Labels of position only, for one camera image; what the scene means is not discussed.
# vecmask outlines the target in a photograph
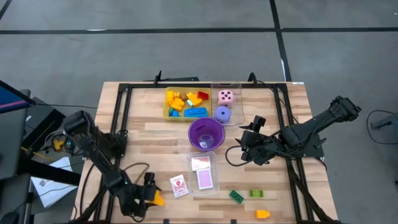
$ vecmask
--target computer monitor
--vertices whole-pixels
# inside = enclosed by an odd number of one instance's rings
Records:
[[[0,114],[35,104],[34,100],[0,80]]]

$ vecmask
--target pink die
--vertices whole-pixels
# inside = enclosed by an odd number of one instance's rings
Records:
[[[218,92],[218,106],[225,106],[231,109],[234,95],[231,90],[221,90]]]

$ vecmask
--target wooden table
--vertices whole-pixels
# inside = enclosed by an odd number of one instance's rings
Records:
[[[116,101],[118,82],[104,83],[98,110],[95,118],[96,125],[107,133],[109,132],[114,105]],[[294,116],[300,123],[312,117],[310,105],[307,99],[305,86],[287,83],[290,104]],[[226,127],[226,139],[222,146],[215,150],[218,161],[218,177],[220,182],[220,194],[215,197],[191,197],[185,195],[174,198],[170,178],[183,174],[188,179],[187,154],[196,152],[188,140],[188,127],[190,123],[171,123],[162,117],[164,105],[164,88],[136,88],[133,89],[129,117],[127,121],[128,145],[126,155],[121,160],[123,169],[135,162],[147,162],[149,171],[155,173],[157,185],[163,190],[165,199],[164,207],[151,207],[144,223],[162,222],[170,219],[171,223],[207,222],[229,223],[231,219],[237,219],[238,223],[294,223],[294,208],[290,192],[289,179],[285,159],[276,157],[269,165],[257,166],[248,164],[242,167],[232,167],[227,164],[224,152],[236,145],[234,138],[240,138],[243,130],[237,126]],[[269,89],[242,90],[243,108],[246,120],[249,124],[255,115],[261,115],[267,119],[266,125],[261,129],[263,134],[271,134],[279,130],[274,95]],[[123,113],[122,103],[119,119]],[[231,162],[240,163],[241,151],[230,151]],[[315,159],[303,159],[308,188],[315,200],[330,217],[337,219],[335,205],[331,196],[325,168]],[[79,208],[81,186],[86,178],[91,161],[86,161],[81,175],[80,186],[76,197],[76,206]],[[129,169],[131,180],[135,180],[143,167]],[[83,209],[85,209],[98,192],[101,174],[94,168],[88,178]],[[262,189],[264,198],[249,197],[249,190]],[[235,190],[244,197],[241,205],[229,198],[229,193]],[[303,218],[306,218],[303,197],[298,190],[300,206]],[[108,195],[105,195],[101,217],[105,217]],[[271,217],[265,220],[257,220],[255,210],[269,210]],[[119,202],[115,199],[112,223],[133,223],[130,217],[121,214]]]

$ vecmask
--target purple cup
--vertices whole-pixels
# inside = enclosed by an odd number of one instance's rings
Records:
[[[189,126],[188,138],[195,149],[213,151],[224,142],[224,126],[213,118],[199,118]]]

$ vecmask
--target pink card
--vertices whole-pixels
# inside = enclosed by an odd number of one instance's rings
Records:
[[[174,197],[180,197],[189,193],[187,183],[185,183],[184,176],[178,175],[176,177],[170,178],[172,184]]]
[[[211,169],[197,170],[199,190],[213,188],[213,180],[211,179]]]
[[[198,169],[210,168],[210,156],[201,156],[191,158],[192,171]]]

